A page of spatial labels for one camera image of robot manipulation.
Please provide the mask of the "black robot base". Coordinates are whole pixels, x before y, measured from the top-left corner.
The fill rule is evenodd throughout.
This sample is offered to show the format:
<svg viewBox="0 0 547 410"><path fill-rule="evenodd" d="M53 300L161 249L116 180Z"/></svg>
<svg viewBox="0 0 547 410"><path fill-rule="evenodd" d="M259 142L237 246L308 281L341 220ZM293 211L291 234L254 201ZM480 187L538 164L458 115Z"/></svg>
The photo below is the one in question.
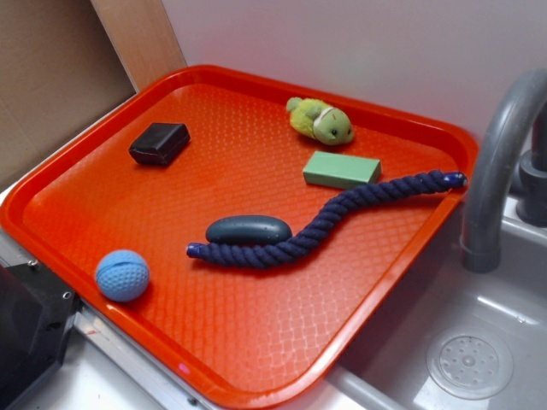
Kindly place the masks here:
<svg viewBox="0 0 547 410"><path fill-rule="evenodd" d="M79 300L47 266L1 268L1 408L13 409L63 364Z"/></svg>

